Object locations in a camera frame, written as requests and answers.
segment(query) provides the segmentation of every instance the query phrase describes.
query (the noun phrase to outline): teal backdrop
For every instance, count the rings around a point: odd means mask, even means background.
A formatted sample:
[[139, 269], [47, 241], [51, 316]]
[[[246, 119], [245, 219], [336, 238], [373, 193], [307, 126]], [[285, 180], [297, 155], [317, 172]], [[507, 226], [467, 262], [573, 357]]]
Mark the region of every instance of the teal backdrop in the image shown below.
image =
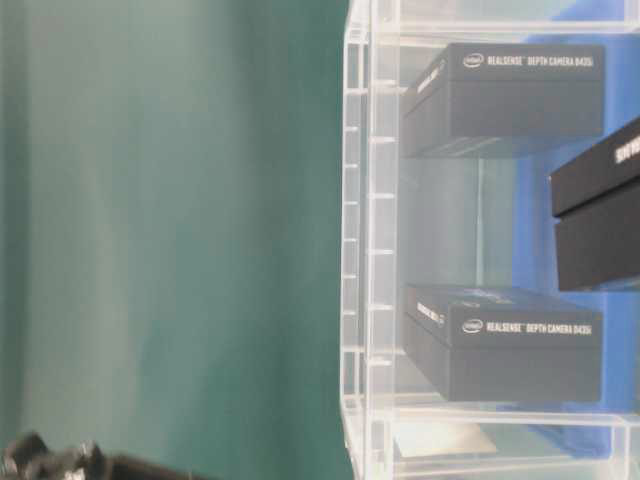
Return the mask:
[[347, 0], [2, 0], [0, 436], [352, 478]]

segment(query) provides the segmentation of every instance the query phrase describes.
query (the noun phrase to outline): black product box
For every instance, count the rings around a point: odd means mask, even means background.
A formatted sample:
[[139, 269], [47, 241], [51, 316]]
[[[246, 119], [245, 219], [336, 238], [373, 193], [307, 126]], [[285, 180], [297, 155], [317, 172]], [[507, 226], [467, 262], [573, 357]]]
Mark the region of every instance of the black product box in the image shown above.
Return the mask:
[[560, 290], [626, 290], [640, 279], [640, 119], [551, 174]]
[[405, 157], [500, 158], [598, 136], [604, 48], [450, 44], [402, 98]]
[[600, 399], [602, 315], [552, 297], [408, 286], [403, 344], [448, 401]]

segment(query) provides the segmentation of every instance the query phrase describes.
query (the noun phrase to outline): transparent plastic case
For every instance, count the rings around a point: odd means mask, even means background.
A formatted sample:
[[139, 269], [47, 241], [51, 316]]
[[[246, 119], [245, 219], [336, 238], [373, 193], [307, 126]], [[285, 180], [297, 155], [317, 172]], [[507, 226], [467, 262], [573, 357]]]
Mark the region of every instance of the transparent plastic case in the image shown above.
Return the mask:
[[[640, 116], [639, 27], [638, 0], [351, 0], [340, 401], [354, 478], [640, 478], [640, 295], [559, 291], [549, 182]], [[528, 73], [469, 76], [488, 65]], [[502, 302], [495, 322], [438, 333], [451, 305], [484, 302]], [[573, 309], [586, 316], [563, 321]], [[541, 337], [504, 347], [518, 315]], [[480, 329], [499, 342], [459, 333]]]

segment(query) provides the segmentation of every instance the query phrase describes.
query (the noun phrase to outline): intel logo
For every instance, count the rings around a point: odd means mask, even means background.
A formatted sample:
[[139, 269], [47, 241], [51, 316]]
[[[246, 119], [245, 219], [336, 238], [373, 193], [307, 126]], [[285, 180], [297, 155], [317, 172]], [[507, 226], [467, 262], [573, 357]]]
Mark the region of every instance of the intel logo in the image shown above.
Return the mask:
[[464, 57], [462, 63], [464, 63], [464, 66], [467, 68], [478, 68], [484, 63], [484, 55], [481, 53], [471, 53]]
[[464, 333], [480, 333], [484, 327], [484, 322], [479, 318], [471, 318], [462, 324]]

